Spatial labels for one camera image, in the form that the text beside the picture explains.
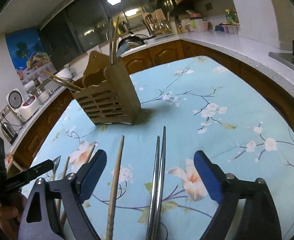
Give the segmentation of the left hand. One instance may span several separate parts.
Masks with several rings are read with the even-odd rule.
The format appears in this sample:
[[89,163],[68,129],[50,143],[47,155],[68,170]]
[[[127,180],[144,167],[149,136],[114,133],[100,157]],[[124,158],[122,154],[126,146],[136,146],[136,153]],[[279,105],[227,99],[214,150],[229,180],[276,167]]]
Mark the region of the left hand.
[[0,204],[0,239],[18,239],[19,223],[26,204],[27,198],[21,193],[14,195],[12,206]]

